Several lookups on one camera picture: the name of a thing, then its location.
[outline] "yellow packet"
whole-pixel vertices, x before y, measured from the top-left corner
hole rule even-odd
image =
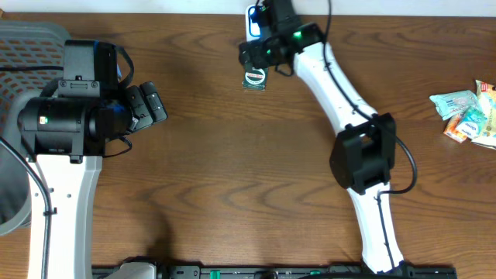
[[[476,83],[477,99],[482,112],[487,117],[487,124],[472,143],[496,149],[496,88],[482,81],[476,81]]]
[[[455,116],[453,116],[449,122],[448,125],[446,126],[446,129],[444,130],[444,134],[452,138],[453,140],[456,140],[458,143],[462,143],[467,139],[466,135],[463,135],[462,133],[458,132],[456,127],[464,117],[463,113],[459,113]]]

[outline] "white circular logo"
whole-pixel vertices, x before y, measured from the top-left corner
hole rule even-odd
[[[253,69],[252,72],[245,73],[245,79],[253,85],[261,84],[265,81],[265,72],[262,69]]]

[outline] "plastic wrapper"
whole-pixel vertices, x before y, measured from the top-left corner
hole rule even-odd
[[[452,117],[449,120],[448,125],[446,126],[446,129],[444,130],[445,135],[449,136],[450,138],[452,138],[453,140],[456,140],[459,143],[462,143],[463,141],[465,141],[467,139],[466,135],[464,135],[464,134],[462,134],[456,130],[456,127],[458,126],[458,124],[460,123],[462,118],[463,118],[463,113],[459,113],[459,114],[455,115],[454,117]]]
[[[487,118],[483,112],[477,108],[468,108],[456,130],[471,139],[475,139],[484,129],[486,123]]]
[[[472,143],[496,149],[496,88],[482,81],[477,83],[477,99],[482,112],[487,117],[486,126]]]
[[[478,106],[477,96],[470,90],[433,95],[429,98],[436,104],[436,110],[443,117],[443,120],[465,112],[469,107]]]

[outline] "white wall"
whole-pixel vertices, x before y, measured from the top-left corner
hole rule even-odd
[[[243,14],[255,0],[0,0],[7,12]],[[300,14],[326,14],[327,0],[293,0]],[[496,0],[333,0],[334,14],[496,16]]]

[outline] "wooden table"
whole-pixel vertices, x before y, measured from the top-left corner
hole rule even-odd
[[[98,182],[93,264],[149,255],[205,265],[327,265],[359,261],[350,197],[328,164],[334,135],[298,78],[270,72],[242,89],[240,15],[7,13],[58,23],[74,38],[124,46],[134,83],[151,80],[170,118],[130,139]],[[325,17],[304,17],[321,26]],[[442,134],[429,96],[496,84],[495,19],[337,16],[330,40],[343,70],[390,112],[419,167],[393,197],[396,236],[415,264],[449,264],[460,278],[496,276],[496,153]],[[113,143],[109,152],[123,148]],[[393,187],[411,171],[397,149]],[[0,238],[0,278],[26,278],[29,230]]]

